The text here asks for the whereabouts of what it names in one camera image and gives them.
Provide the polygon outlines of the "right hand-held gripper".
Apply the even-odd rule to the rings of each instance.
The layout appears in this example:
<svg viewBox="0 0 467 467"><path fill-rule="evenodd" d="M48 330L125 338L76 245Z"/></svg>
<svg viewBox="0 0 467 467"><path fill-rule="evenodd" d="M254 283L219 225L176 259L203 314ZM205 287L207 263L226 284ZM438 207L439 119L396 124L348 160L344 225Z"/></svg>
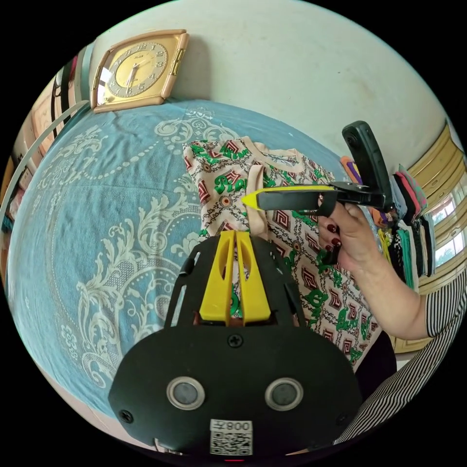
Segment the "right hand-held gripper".
<svg viewBox="0 0 467 467"><path fill-rule="evenodd" d="M291 185L256 190L242 203L258 211L304 211L317 218L324 265L387 265L360 206L388 211L388 183Z"/></svg>

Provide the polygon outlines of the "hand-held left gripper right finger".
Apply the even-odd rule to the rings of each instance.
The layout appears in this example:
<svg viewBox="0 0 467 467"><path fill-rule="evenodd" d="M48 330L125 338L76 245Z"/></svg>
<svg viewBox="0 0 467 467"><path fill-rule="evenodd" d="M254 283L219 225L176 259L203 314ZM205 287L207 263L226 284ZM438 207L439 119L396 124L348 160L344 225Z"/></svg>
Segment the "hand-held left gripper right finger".
<svg viewBox="0 0 467 467"><path fill-rule="evenodd" d="M236 233L239 290L244 325L263 323L270 319L270 308L248 232Z"/></svg>

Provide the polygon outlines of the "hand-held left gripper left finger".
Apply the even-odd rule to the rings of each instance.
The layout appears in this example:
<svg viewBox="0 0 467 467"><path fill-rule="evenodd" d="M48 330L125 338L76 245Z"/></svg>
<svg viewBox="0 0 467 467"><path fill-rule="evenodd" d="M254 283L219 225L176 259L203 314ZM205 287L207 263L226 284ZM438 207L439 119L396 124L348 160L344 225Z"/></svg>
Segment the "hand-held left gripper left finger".
<svg viewBox="0 0 467 467"><path fill-rule="evenodd" d="M206 322L229 322L233 283L235 232L224 231L215 238L216 251L199 309Z"/></svg>

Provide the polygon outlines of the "person's right hand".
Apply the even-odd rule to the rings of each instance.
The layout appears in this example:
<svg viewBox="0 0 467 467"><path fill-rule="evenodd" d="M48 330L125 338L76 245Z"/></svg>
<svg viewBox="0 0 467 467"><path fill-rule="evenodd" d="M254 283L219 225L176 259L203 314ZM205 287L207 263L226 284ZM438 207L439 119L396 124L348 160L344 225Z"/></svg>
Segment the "person's right hand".
<svg viewBox="0 0 467 467"><path fill-rule="evenodd" d="M318 217L320 247L338 252L340 265L354 277L367 273L381 254L373 231L360 207L337 203L331 217Z"/></svg>

